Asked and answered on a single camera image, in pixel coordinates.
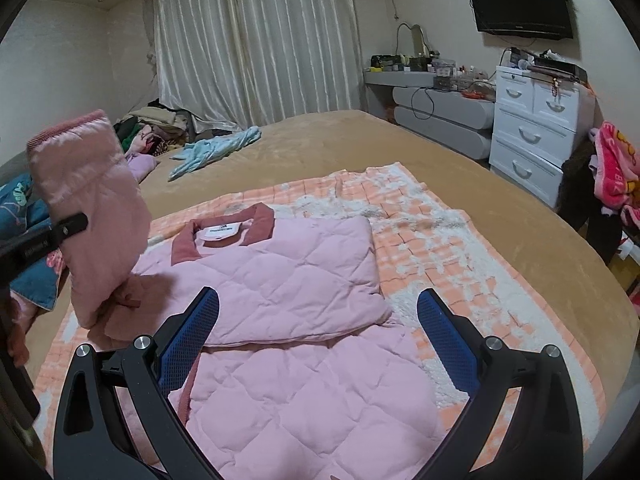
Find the metal screw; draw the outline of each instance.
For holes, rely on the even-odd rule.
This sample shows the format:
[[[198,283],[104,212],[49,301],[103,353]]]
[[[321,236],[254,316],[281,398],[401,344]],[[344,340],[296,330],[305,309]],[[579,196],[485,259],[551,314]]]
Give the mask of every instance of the metal screw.
[[[138,350],[144,350],[148,348],[151,344],[151,338],[148,335],[141,335],[133,342],[133,346],[135,346]]]
[[[547,345],[545,352],[549,357],[560,357],[560,349],[556,345]]]
[[[80,345],[76,348],[76,355],[78,357],[84,357],[91,351],[91,347],[89,345]]]
[[[491,349],[491,350],[499,350],[502,348],[502,341],[500,339],[498,339],[497,337],[488,337],[485,341],[485,344]]]

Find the pink towel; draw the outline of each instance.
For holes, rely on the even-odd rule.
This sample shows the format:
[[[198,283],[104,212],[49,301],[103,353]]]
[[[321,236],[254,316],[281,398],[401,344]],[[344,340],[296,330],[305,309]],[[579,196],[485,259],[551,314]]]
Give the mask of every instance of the pink towel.
[[[52,221],[79,212],[88,217],[86,231],[60,248],[78,323],[91,328],[102,302],[146,250],[151,214],[102,110],[35,136],[27,157]]]
[[[598,155],[594,194],[606,207],[619,210],[625,225],[640,228],[640,159],[635,147],[609,122],[593,142]]]

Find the curtain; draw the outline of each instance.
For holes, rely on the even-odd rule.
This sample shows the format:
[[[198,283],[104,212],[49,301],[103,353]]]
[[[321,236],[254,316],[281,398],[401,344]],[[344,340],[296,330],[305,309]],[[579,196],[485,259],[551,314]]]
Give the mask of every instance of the curtain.
[[[360,108],[353,0],[155,0],[160,100],[206,128]]]

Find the power cord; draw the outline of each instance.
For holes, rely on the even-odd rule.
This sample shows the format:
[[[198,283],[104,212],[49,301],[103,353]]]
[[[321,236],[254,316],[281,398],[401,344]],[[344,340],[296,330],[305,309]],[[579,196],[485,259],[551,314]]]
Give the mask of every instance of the power cord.
[[[498,62],[498,65],[497,65],[497,66],[502,66],[502,60],[504,59],[504,55],[507,53],[507,50],[511,50],[511,47],[510,47],[510,46],[508,46],[507,48],[505,48],[505,49],[502,51],[502,55],[500,56],[500,61]],[[494,78],[494,76],[495,76],[497,73],[498,73],[498,70],[497,70],[497,69],[496,69],[496,70],[494,70],[494,73],[492,73],[492,74],[489,76],[489,79],[488,79],[487,81],[491,81],[491,79],[493,79],[493,78]]]
[[[396,0],[391,0],[391,3],[394,6],[394,20],[399,20],[400,16],[398,16],[398,7],[396,7]]]
[[[424,91],[424,94],[429,98],[429,101],[431,101],[431,113],[428,114],[429,117],[418,117],[418,115],[415,113],[415,108],[414,108],[414,97],[415,95],[420,91]],[[414,116],[416,119],[420,119],[421,121],[428,121],[429,119],[431,119],[433,117],[433,114],[436,111],[436,103],[433,102],[433,98],[429,95],[429,93],[427,92],[427,87],[420,87],[420,88],[416,88],[415,92],[411,95],[411,111],[414,113]]]

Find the white drawer cabinet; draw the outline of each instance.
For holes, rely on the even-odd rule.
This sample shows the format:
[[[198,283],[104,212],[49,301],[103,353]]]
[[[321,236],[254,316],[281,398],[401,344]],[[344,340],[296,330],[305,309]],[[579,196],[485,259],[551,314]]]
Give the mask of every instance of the white drawer cabinet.
[[[489,164],[550,207],[560,167],[593,126],[595,96],[584,86],[497,67],[494,136]]]
[[[504,68],[497,72],[495,102],[533,113],[534,80],[522,75],[522,70]]]
[[[584,133],[593,126],[595,97],[584,86],[561,82],[554,91],[551,82],[534,85],[533,113],[573,132]]]
[[[532,192],[549,207],[558,200],[562,170],[494,131],[489,164]]]
[[[575,132],[533,114],[505,105],[495,108],[494,132],[512,137],[526,149],[560,167],[582,138]]]

